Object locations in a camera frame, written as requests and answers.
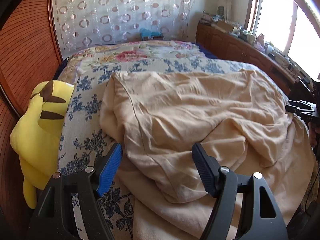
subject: blue rubber pad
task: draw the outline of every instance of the blue rubber pad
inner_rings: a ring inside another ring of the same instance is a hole
[[[113,177],[118,170],[121,159],[122,147],[121,144],[118,144],[99,176],[99,186],[97,189],[99,197],[102,197],[103,194],[109,191],[110,185],[113,181]]]

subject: blue floral pattern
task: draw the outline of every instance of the blue floral pattern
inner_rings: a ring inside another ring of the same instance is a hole
[[[206,72],[230,73],[257,67],[240,62],[190,58],[147,58],[134,62],[110,63],[97,66],[82,75],[77,83],[65,118],[59,145],[58,170],[63,175],[75,174],[95,165],[107,154],[114,139],[103,133],[99,114],[106,84],[113,72],[157,71],[164,73]],[[269,81],[274,82],[263,73]],[[99,199],[106,222],[116,240],[133,238],[134,196],[121,184],[117,175],[107,193]],[[81,217],[77,195],[72,196],[75,217]],[[87,239],[83,222],[76,219],[79,236]]]

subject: silver screw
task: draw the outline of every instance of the silver screw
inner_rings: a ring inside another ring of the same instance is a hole
[[[54,179],[57,179],[57,178],[59,178],[60,177],[60,172],[55,172],[53,175],[52,175],[52,177],[54,178]]]
[[[229,169],[228,167],[226,167],[226,166],[222,166],[222,167],[220,168],[220,170],[221,170],[223,173],[228,173],[228,172],[230,171],[230,169]]]
[[[255,172],[253,174],[257,179],[262,179],[262,174],[260,172]]]
[[[88,166],[88,167],[86,167],[85,168],[85,172],[87,172],[87,173],[90,173],[90,172],[93,172],[93,170],[94,170],[94,168],[93,167],[91,167],[91,166]]]

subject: human hand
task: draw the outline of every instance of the human hand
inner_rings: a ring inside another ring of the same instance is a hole
[[[317,145],[316,135],[320,134],[320,126],[315,126],[313,123],[309,122],[309,141],[312,147]]]

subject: crumpled blanket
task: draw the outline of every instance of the crumpled blanket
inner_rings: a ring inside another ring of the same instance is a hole
[[[114,73],[100,126],[124,148],[118,175],[136,198],[134,239],[201,236],[214,199],[191,157],[196,142],[236,173],[261,172],[286,223],[315,161],[304,124],[285,112],[282,96],[256,71]],[[239,195],[229,239],[241,201]]]

